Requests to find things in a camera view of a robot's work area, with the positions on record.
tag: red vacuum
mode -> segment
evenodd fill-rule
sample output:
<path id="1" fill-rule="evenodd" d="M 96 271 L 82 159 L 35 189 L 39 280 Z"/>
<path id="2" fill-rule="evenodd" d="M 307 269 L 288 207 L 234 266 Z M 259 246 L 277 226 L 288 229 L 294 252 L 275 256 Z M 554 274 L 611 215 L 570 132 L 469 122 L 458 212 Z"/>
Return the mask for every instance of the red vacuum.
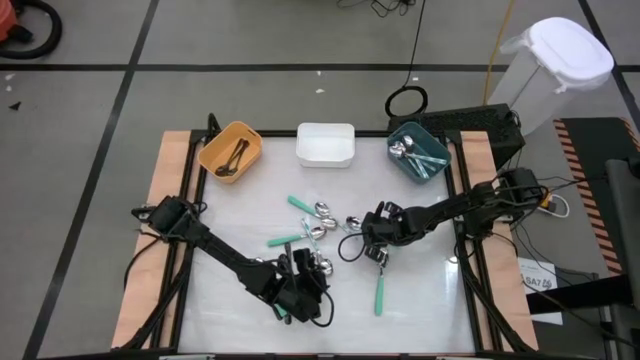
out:
<path id="1" fill-rule="evenodd" d="M 18 24 L 18 16 L 25 6 L 34 7 L 49 14 L 51 33 L 47 40 L 35 49 L 9 50 L 6 45 L 16 41 L 30 43 L 33 33 Z M 0 0 L 0 57 L 16 60 L 35 59 L 52 52 L 62 37 L 62 19 L 56 10 L 41 0 Z"/>

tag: white lid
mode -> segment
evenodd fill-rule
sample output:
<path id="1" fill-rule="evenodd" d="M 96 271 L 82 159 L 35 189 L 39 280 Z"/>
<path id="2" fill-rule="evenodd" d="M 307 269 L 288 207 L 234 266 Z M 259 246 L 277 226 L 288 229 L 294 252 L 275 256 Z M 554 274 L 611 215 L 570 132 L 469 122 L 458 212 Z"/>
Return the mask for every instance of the white lid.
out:
<path id="1" fill-rule="evenodd" d="M 531 51 L 541 65 L 570 87 L 597 85 L 613 69 L 611 53 L 582 26 L 565 18 L 549 18 L 527 31 Z"/>

